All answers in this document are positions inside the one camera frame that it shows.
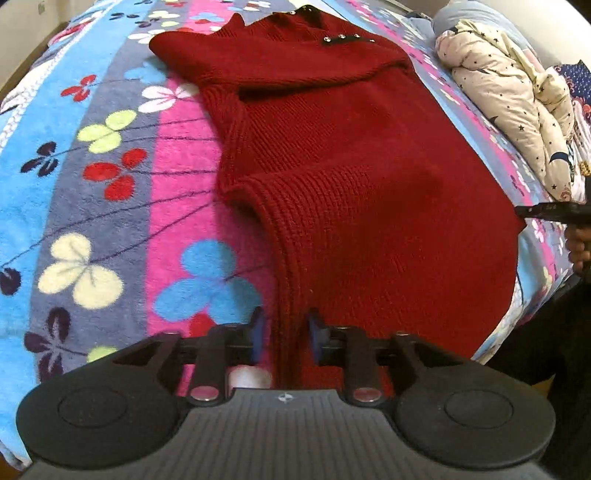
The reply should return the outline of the person's right hand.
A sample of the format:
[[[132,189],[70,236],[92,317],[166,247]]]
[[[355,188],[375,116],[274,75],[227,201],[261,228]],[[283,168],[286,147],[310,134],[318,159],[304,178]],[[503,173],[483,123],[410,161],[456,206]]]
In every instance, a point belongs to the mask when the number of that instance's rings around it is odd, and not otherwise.
[[[566,249],[574,272],[582,276],[590,261],[591,228],[569,225],[565,231]]]

